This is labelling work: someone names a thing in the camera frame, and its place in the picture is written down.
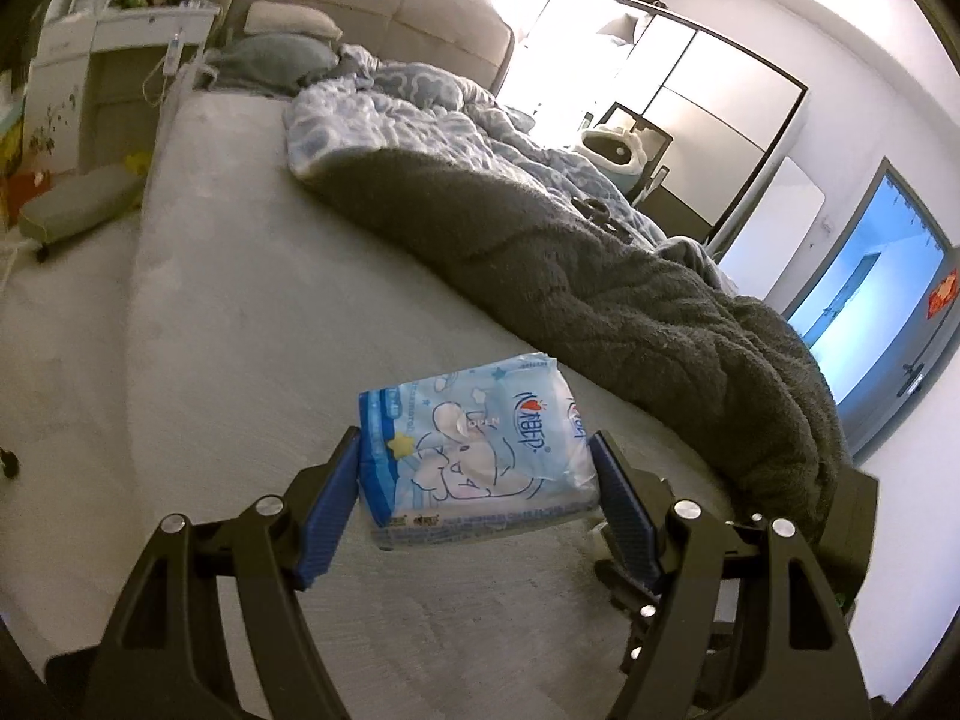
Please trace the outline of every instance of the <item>cartoon dog illustration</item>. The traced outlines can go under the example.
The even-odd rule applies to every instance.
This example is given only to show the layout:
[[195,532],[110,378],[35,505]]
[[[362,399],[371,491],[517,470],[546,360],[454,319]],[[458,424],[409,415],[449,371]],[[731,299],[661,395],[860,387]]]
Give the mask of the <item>cartoon dog illustration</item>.
[[437,501],[501,498],[526,493],[532,497],[544,483],[517,470],[517,462],[505,439],[494,440],[504,446],[498,461],[496,451],[480,425],[483,419],[469,418],[457,403],[440,403],[433,410],[433,424],[440,434],[427,434],[416,452],[419,468],[413,482]]

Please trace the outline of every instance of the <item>black wheel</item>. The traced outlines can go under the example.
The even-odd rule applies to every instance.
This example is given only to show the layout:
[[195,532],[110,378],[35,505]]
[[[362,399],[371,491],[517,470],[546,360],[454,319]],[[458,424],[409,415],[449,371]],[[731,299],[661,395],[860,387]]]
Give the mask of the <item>black wheel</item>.
[[13,452],[0,449],[0,464],[3,466],[3,475],[13,479],[20,474],[20,461]]

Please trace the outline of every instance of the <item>white wardrobe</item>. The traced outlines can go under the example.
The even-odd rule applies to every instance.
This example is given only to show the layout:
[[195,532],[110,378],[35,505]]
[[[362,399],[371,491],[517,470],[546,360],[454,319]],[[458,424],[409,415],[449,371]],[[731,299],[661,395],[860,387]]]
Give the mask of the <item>white wardrobe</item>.
[[[618,103],[673,138],[661,160],[670,172],[650,207],[640,210],[669,234],[706,240],[742,201],[749,202],[769,157],[784,143],[806,87],[745,47],[653,10],[593,112],[603,116]],[[683,204],[683,213],[671,212],[676,203]],[[678,218],[688,229],[671,229]]]

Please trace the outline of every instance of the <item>green pillow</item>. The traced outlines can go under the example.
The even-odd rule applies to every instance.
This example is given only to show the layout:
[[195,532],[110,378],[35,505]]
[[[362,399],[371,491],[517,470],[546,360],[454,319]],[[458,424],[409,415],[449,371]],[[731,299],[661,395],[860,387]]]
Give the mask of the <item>green pillow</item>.
[[43,245],[78,235],[130,208],[143,184],[123,165],[67,178],[20,209],[20,232]]
[[298,79],[310,71],[323,74],[340,61],[327,42],[308,35],[264,32],[213,50],[203,59],[217,71],[208,88],[245,89],[295,97]]

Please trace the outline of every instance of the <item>yellow star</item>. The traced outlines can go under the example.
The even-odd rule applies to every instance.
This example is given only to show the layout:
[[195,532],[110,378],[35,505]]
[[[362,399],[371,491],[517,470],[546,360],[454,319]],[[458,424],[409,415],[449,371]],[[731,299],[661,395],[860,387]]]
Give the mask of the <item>yellow star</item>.
[[394,453],[394,460],[412,455],[416,451],[414,444],[413,436],[405,436],[402,433],[397,433],[395,437],[387,442],[390,451]]

